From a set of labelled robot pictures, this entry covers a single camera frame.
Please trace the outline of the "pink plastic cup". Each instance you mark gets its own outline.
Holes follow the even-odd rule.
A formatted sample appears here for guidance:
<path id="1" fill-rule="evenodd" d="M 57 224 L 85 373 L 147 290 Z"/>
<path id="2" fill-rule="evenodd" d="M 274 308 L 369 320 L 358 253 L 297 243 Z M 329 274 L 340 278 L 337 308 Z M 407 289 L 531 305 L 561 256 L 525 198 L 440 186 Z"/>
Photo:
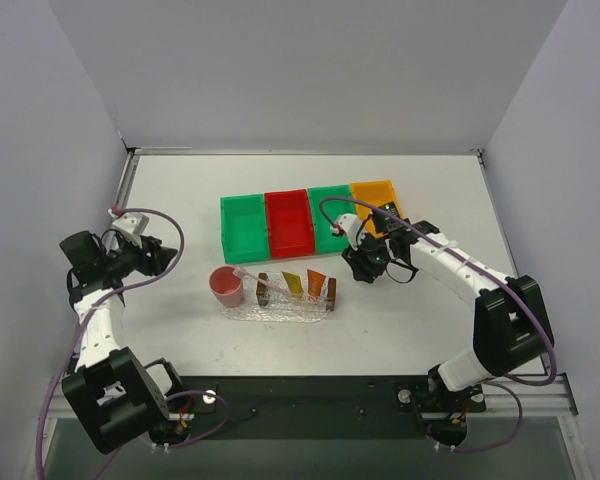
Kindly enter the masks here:
<path id="1" fill-rule="evenodd" d="M 209 277 L 209 287 L 226 308 L 235 308 L 242 304 L 244 299 L 242 279 L 234 274 L 234 267 L 223 266 L 214 270 Z"/>

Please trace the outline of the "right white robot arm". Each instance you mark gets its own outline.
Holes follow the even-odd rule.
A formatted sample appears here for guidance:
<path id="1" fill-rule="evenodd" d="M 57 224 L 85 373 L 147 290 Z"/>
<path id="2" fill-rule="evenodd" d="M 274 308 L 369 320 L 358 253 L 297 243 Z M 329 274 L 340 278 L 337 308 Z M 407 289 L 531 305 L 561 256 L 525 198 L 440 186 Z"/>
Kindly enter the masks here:
<path id="1" fill-rule="evenodd" d="M 427 273 L 474 310 L 470 346 L 429 371 L 432 393 L 464 392 L 552 353 L 554 338 L 534 279 L 491 269 L 430 222 L 398 218 L 392 204 L 372 208 L 368 219 L 373 233 L 354 214 L 339 215 L 330 227 L 348 242 L 342 256 L 355 280 L 371 284 L 394 264 Z"/>

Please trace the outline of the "white toothbrush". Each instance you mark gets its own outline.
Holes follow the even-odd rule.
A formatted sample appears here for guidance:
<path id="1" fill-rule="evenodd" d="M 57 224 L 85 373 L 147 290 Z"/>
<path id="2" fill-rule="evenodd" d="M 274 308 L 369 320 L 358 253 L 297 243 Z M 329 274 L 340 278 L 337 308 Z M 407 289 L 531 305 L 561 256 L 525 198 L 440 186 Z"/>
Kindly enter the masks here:
<path id="1" fill-rule="evenodd" d="M 245 277 L 251 278 L 251 279 L 255 280 L 256 282 L 258 282 L 259 284 L 264 285 L 266 288 L 268 288 L 269 290 L 271 290 L 273 292 L 276 292 L 276 293 L 283 295 L 285 297 L 288 297 L 288 298 L 292 297 L 292 294 L 289 290 L 285 290 L 285 289 L 275 285 L 274 283 L 271 283 L 269 280 L 260 278 L 259 276 L 250 273 L 243 267 L 240 267 L 240 266 L 234 267 L 233 274 L 237 278 L 240 278 L 240 279 L 243 279 Z"/>

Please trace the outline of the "clear textured glass tray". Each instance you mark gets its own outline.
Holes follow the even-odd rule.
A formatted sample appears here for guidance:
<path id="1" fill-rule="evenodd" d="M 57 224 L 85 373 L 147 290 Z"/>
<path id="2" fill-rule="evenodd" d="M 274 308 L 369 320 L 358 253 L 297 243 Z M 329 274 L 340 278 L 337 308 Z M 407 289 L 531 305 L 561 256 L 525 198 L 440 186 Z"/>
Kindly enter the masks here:
<path id="1" fill-rule="evenodd" d="M 219 311 L 230 320 L 268 323 L 316 323 L 332 313 L 326 310 L 327 284 L 317 301 L 311 301 L 307 293 L 302 300 L 295 300 L 269 290 L 269 303 L 266 307 L 258 305 L 256 287 L 255 280 L 246 279 L 243 283 L 242 304 L 235 308 L 220 305 Z"/>

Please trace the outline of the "orange toothpaste tube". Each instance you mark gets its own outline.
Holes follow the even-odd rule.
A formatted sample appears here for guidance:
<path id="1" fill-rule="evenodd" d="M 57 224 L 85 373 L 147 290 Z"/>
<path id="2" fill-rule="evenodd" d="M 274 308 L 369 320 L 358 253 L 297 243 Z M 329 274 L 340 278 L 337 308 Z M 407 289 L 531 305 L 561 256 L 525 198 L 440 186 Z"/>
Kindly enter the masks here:
<path id="1" fill-rule="evenodd" d="M 307 270 L 307 295 L 311 301 L 317 301 L 326 282 L 326 276 L 315 270 Z"/>

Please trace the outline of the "yellow toothpaste tube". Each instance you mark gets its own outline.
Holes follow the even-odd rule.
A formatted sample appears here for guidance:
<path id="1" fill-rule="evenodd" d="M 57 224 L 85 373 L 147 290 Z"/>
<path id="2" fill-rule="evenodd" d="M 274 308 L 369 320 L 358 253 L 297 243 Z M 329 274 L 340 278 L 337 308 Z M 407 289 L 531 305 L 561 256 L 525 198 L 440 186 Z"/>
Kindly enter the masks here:
<path id="1" fill-rule="evenodd" d="M 291 297 L 295 300 L 302 300 L 304 296 L 304 289 L 300 276 L 290 272 L 283 272 L 282 275 L 287 284 Z"/>

